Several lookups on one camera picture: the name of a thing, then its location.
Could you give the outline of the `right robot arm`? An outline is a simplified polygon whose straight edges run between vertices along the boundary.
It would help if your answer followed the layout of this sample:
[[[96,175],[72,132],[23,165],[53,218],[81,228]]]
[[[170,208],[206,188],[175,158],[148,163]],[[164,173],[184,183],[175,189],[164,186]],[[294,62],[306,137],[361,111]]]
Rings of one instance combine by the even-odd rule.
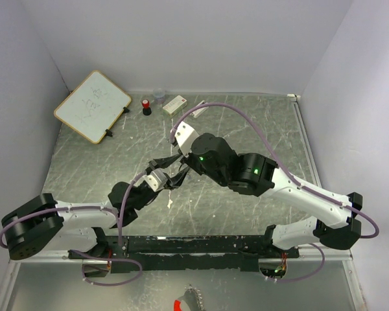
[[[262,242],[266,256],[274,258],[284,249],[315,242],[347,250],[361,237],[361,222],[346,208],[351,204],[349,196],[328,194],[304,180],[295,185],[275,161],[256,153],[237,154],[225,139],[211,133],[177,130],[174,137],[184,163],[198,174],[238,194],[276,198],[309,215],[292,224],[268,227],[269,237]]]

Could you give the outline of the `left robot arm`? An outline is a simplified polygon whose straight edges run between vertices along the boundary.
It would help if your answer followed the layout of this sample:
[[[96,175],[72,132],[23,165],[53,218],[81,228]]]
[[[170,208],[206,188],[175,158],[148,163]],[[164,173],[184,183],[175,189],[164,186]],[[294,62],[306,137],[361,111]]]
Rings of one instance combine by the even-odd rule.
[[[41,252],[80,251],[99,259],[112,252],[105,230],[122,229],[137,219],[138,211],[159,193],[177,189],[187,169],[170,177],[164,169],[181,154],[153,159],[131,183],[118,182],[102,203],[67,203],[43,193],[7,214],[2,220],[0,246],[12,260],[25,260]]]

